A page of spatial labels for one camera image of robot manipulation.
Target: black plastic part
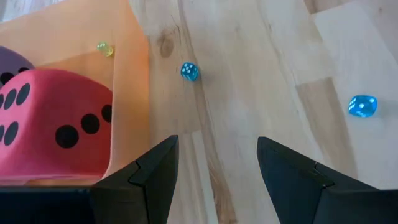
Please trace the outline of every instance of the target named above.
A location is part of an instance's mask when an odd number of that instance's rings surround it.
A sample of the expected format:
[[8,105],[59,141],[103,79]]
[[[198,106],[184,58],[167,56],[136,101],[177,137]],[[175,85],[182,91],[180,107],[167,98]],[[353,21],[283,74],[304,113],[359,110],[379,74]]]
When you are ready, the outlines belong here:
[[91,187],[0,187],[0,223],[166,223],[178,136]]
[[398,190],[378,190],[269,138],[257,144],[281,224],[398,223]]

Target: blue die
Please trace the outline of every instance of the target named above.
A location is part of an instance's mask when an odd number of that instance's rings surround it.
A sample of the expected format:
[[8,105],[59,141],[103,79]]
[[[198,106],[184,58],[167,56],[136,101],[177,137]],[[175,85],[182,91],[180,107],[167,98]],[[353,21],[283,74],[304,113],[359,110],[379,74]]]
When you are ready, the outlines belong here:
[[370,117],[377,109],[377,99],[374,96],[356,95],[349,103],[348,111],[354,116]]
[[181,75],[187,80],[195,81],[198,78],[198,67],[192,63],[185,62],[181,67]]

